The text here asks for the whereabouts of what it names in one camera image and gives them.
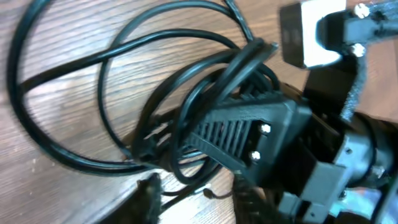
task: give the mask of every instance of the wood grain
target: wood grain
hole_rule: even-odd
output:
[[[42,17],[25,53],[23,78],[105,49],[117,31],[138,13],[156,6],[156,0],[57,0]],[[238,0],[256,36],[279,41],[277,10],[292,0]],[[0,1],[0,66],[5,63],[12,33],[29,0]],[[224,15],[206,9],[182,9],[149,19],[131,36],[173,27],[205,29],[244,45],[240,31]],[[113,61],[106,101],[112,124],[120,136],[130,132],[151,91],[172,72],[206,55],[224,49],[209,40],[178,38],[146,45]],[[384,118],[398,119],[394,43],[370,49],[369,81],[360,109]],[[267,64],[279,78],[299,88],[307,72],[282,61],[277,54]],[[95,103],[98,66],[92,66],[42,85],[27,101],[46,132],[69,149],[97,159],[121,159],[103,131]],[[162,106],[176,106],[193,85],[189,82]],[[104,178],[79,174],[45,157],[16,121],[5,86],[0,86],[0,223],[93,223],[120,202],[146,177]],[[181,185],[162,172],[165,188]],[[223,193],[231,176],[224,170],[212,180],[212,189]],[[190,197],[161,216],[161,223],[234,223],[228,200]]]

